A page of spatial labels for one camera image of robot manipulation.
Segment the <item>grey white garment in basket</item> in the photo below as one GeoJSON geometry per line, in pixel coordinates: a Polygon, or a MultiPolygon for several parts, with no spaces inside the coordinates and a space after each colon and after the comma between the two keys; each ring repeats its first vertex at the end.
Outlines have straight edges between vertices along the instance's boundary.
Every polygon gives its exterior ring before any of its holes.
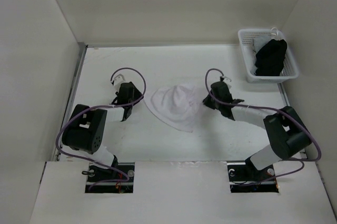
{"type": "Polygon", "coordinates": [[[257,36],[252,40],[252,49],[256,55],[272,38],[268,35],[257,36]]]}

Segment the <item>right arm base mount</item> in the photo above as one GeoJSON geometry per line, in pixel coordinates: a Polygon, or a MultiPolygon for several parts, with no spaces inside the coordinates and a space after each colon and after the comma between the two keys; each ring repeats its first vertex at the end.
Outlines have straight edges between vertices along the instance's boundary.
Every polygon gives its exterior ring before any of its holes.
{"type": "Polygon", "coordinates": [[[245,162],[228,162],[227,170],[231,193],[278,193],[279,188],[275,178],[273,165],[262,170],[256,170],[245,162]]]}

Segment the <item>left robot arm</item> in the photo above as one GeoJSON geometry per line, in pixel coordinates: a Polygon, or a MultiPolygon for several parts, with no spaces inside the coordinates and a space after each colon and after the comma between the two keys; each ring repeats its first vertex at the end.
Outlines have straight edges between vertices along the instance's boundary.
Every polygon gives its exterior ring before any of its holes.
{"type": "Polygon", "coordinates": [[[118,107],[111,110],[97,108],[82,114],[64,130],[62,144],[79,151],[85,158],[97,161],[96,165],[101,167],[100,175],[106,181],[113,181],[118,175],[118,161],[102,145],[105,124],[107,120],[126,121],[140,98],[142,93],[132,82],[121,83],[112,101],[112,105],[118,107]]]}

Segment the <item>white tank top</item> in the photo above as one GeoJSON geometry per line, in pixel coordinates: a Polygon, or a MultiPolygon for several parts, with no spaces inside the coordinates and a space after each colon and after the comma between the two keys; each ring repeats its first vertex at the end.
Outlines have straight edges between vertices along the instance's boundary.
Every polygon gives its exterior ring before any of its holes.
{"type": "Polygon", "coordinates": [[[149,111],[168,126],[191,133],[203,113],[206,89],[191,83],[161,87],[145,94],[149,111]]]}

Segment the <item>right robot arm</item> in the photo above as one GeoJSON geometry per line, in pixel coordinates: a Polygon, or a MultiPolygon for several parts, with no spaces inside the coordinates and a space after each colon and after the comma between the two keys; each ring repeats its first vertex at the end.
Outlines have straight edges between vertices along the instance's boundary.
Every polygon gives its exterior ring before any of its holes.
{"type": "Polygon", "coordinates": [[[223,81],[211,85],[203,104],[218,110],[223,117],[232,121],[245,122],[266,131],[269,144],[245,160],[244,173],[249,179],[258,179],[263,169],[281,160],[290,160],[312,143],[304,132],[302,120],[292,107],[285,106],[271,114],[264,108],[254,109],[241,99],[233,99],[228,85],[223,81]]]}

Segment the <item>white basket tag loop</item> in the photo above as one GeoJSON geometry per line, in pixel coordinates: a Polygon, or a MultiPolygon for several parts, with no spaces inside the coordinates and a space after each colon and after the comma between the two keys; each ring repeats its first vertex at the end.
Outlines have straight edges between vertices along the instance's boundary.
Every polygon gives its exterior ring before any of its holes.
{"type": "Polygon", "coordinates": [[[271,36],[273,36],[273,37],[278,37],[278,35],[279,35],[279,30],[278,30],[276,27],[272,27],[271,30],[270,30],[270,34],[271,34],[271,36]]]}

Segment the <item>white plastic laundry basket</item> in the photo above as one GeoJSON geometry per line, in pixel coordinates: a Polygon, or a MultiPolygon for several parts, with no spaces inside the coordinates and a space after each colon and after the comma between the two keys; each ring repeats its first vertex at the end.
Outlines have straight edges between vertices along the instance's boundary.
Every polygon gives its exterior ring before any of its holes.
{"type": "Polygon", "coordinates": [[[249,83],[282,83],[299,76],[284,35],[276,27],[238,31],[249,83]]]}

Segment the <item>black tank top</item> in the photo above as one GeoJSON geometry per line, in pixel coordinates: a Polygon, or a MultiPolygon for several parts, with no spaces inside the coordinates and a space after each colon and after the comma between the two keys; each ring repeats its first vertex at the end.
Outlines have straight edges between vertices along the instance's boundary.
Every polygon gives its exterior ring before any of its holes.
{"type": "Polygon", "coordinates": [[[287,42],[282,40],[270,40],[255,56],[256,76],[279,76],[284,68],[284,60],[287,42]]]}

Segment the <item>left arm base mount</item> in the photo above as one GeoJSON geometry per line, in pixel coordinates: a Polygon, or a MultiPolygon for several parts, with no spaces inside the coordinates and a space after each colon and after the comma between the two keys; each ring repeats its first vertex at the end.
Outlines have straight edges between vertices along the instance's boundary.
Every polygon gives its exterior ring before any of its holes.
{"type": "Polygon", "coordinates": [[[85,193],[87,194],[132,194],[134,191],[135,163],[119,163],[117,169],[126,173],[129,180],[119,172],[89,165],[82,171],[86,177],[85,193]]]}

